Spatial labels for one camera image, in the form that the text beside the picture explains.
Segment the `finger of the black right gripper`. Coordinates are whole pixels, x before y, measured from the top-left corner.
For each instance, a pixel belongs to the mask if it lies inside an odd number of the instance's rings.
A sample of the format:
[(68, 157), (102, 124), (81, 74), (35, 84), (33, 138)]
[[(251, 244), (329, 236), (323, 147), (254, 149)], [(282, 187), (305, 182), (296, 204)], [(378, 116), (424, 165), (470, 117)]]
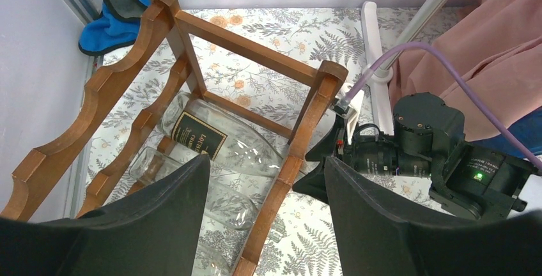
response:
[(344, 127), (344, 119), (341, 116), (335, 116), (332, 128), (306, 153), (305, 160), (318, 162), (318, 165), (293, 184), (294, 192), (310, 196), (325, 204), (329, 203), (324, 175), (325, 159), (334, 154), (338, 134)]

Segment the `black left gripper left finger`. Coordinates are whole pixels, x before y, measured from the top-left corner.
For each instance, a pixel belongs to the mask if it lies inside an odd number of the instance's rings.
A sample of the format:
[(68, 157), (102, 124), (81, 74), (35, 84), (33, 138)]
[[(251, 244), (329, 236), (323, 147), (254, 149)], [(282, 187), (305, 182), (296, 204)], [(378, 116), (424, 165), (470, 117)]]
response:
[(190, 275), (210, 180), (198, 155), (79, 218), (1, 219), (2, 275)]

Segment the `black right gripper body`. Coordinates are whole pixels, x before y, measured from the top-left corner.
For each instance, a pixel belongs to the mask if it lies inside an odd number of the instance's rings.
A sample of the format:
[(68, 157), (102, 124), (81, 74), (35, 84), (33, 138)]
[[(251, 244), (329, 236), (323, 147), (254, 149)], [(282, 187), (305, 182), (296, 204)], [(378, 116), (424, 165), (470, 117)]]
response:
[(336, 157), (361, 174), (396, 176), (399, 153), (392, 135), (385, 134), (374, 123), (355, 127), (351, 142), (346, 130), (339, 130)]

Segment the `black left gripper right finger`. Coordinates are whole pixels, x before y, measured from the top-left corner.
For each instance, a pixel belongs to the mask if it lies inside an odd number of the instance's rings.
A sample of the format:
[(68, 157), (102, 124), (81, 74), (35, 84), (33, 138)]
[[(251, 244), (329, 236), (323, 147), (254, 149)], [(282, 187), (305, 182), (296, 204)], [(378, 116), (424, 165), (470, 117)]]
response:
[(338, 158), (324, 167), (344, 275), (540, 275), (541, 212), (482, 223), (417, 204)]

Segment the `clear slim glass bottle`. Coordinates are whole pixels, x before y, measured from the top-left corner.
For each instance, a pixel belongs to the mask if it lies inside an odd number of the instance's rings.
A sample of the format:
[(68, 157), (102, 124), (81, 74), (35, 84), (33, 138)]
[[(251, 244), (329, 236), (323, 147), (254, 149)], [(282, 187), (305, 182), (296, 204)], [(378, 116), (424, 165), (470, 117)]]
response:
[(226, 169), (274, 178), (283, 158), (255, 129), (211, 103), (181, 91), (171, 101), (158, 129), (196, 153), (207, 153)]

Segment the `brown wooden wine rack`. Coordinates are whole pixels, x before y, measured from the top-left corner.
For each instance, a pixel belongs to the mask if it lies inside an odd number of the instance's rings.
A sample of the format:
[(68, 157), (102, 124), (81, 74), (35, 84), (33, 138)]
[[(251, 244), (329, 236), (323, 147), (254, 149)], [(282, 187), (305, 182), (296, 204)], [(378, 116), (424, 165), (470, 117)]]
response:
[[(81, 213), (104, 204), (157, 125), (165, 131), (160, 148), (166, 153), (175, 144), (183, 144), (198, 153), (207, 151), (217, 160), (219, 153), (231, 148), (235, 160), (246, 163), (250, 170), (264, 166), (262, 152), (233, 136), (235, 128), (250, 121), (287, 138), (289, 144), (284, 162), (270, 164), (274, 182), (234, 266), (235, 275), (253, 275), (277, 212), (304, 162), (311, 136), (345, 83), (348, 70), (332, 61), (313, 68), (183, 11), (178, 0), (150, 1), (129, 53), (113, 65), (98, 68), (85, 84), (84, 101), (75, 121), (58, 138), (32, 149), (13, 171), (12, 194), (1, 217), (23, 222), (31, 218), (160, 43), (167, 40), (176, 61), (166, 86), (138, 114), (120, 154), (92, 180)], [(294, 127), (286, 128), (209, 91), (191, 41), (193, 36), (309, 86)]]

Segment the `blue glass bottle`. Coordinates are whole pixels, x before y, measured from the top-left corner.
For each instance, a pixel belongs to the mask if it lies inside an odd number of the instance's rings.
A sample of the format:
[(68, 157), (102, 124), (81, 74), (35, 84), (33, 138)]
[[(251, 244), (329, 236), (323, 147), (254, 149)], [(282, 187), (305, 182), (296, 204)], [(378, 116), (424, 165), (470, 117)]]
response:
[[(541, 155), (541, 108), (513, 123), (508, 130), (535, 156)], [(524, 154), (499, 134), (489, 139), (474, 142), (485, 148), (497, 150), (509, 155), (525, 158)]]

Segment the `clear labelled square bottle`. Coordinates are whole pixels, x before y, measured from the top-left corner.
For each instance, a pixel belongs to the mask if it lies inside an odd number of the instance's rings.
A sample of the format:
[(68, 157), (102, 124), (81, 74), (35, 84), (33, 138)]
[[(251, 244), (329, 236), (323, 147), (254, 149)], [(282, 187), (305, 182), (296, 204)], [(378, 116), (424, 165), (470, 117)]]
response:
[(220, 252), (214, 248), (198, 243), (192, 276), (230, 276), (231, 270)]

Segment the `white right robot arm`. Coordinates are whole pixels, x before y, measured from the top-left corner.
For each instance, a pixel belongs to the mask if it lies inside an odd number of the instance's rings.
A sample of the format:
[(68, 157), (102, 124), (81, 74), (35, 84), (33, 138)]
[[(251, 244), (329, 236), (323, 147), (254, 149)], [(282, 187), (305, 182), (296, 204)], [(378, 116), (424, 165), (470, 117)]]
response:
[(457, 217), (497, 221), (541, 208), (541, 172), (529, 161), (465, 140), (463, 113), (430, 93), (401, 98), (393, 134), (373, 123), (350, 127), (337, 116), (307, 154), (317, 166), (295, 192), (328, 202), (324, 167), (336, 157), (361, 174), (431, 180), (429, 196)]

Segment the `floral patterned table mat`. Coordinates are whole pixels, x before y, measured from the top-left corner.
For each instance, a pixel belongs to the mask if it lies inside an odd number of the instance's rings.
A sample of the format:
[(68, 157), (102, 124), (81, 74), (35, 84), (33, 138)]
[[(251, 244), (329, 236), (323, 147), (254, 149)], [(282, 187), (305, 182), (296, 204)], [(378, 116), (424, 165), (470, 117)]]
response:
[[(295, 126), (286, 128), (209, 92), (191, 36), (205, 39), (309, 86), (310, 92)], [(163, 40), (169, 42), (176, 56), (166, 86), (159, 97), (138, 114), (119, 155), (93, 178), (86, 189), (79, 214), (83, 215), (105, 203), (175, 94), (184, 84), (188, 84), (196, 98), (211, 102), (289, 140), (288, 154), (280, 165), (233, 271), (235, 275), (252, 275), (257, 269), (277, 212), (304, 162), (314, 129), (345, 82), (348, 71), (331, 61), (323, 62), (317, 69), (312, 68), (183, 10), (154, 4), (143, 13), (139, 35), (127, 55), (112, 65), (99, 67), (86, 83), (83, 109), (89, 109), (92, 105), (96, 107), (88, 121), (90, 131), (95, 131), (101, 125)]]

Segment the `pink shorts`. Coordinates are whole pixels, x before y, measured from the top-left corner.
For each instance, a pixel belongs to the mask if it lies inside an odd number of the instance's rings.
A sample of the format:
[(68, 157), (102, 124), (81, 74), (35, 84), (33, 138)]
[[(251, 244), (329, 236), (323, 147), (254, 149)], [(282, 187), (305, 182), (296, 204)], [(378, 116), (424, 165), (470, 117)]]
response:
[[(433, 46), (506, 127), (541, 107), (541, 0), (481, 0)], [(435, 57), (408, 50), (394, 65), (389, 96), (396, 103), (420, 92), (464, 113), (468, 141), (498, 135)]]

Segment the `silver metal clothes pole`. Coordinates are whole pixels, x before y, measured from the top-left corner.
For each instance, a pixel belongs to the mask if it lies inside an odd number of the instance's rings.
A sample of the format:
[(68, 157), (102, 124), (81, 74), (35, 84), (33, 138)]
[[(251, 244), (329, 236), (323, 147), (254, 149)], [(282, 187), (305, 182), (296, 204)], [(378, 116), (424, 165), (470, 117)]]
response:
[(403, 44), (412, 42), (422, 31), (429, 20), (436, 14), (448, 0), (425, 0), (418, 12), (408, 23), (403, 32), (398, 36), (396, 43)]

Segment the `blue and black cloth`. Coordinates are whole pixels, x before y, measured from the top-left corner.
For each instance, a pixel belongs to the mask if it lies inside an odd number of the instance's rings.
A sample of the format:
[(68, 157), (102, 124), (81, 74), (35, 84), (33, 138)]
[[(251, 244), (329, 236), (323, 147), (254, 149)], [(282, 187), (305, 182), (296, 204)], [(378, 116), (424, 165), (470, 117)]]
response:
[(141, 17), (150, 0), (102, 0), (98, 18), (87, 24), (79, 38), (79, 50), (88, 56), (102, 56), (135, 43)]

